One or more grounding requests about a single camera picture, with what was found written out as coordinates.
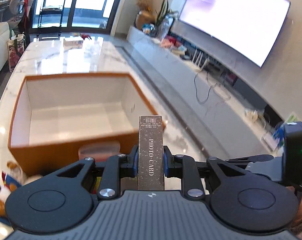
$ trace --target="television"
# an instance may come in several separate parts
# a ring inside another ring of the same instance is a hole
[[[288,0],[186,0],[179,20],[262,67],[289,7]]]

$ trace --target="open cardboard box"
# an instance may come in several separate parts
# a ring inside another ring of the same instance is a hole
[[[26,76],[8,148],[28,176],[77,161],[78,149],[91,143],[118,141],[130,153],[141,115],[157,113],[129,74]]]

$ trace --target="white marble tabletop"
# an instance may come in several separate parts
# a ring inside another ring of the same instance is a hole
[[[14,160],[8,150],[8,132],[17,93],[26,75],[59,73],[127,72],[136,80],[146,97],[167,123],[163,143],[173,154],[184,153],[196,161],[205,161],[203,154],[193,146],[192,141],[174,116],[168,114],[166,106],[152,92],[134,71],[119,49],[98,37],[85,41],[82,49],[65,51],[61,41],[40,41],[31,43],[15,68],[0,101],[0,184],[1,171],[7,171],[6,162]],[[179,189],[180,179],[165,179],[165,188]],[[0,240],[11,233],[12,228],[0,223]]]

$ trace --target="shopping bag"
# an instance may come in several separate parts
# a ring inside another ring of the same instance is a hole
[[[9,50],[9,71],[13,72],[19,59],[24,53],[25,36],[24,34],[17,34],[7,41]]]

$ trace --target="translucent plastic container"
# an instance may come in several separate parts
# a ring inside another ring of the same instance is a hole
[[[84,145],[78,150],[78,158],[92,157],[96,162],[105,162],[112,155],[120,153],[118,141]]]

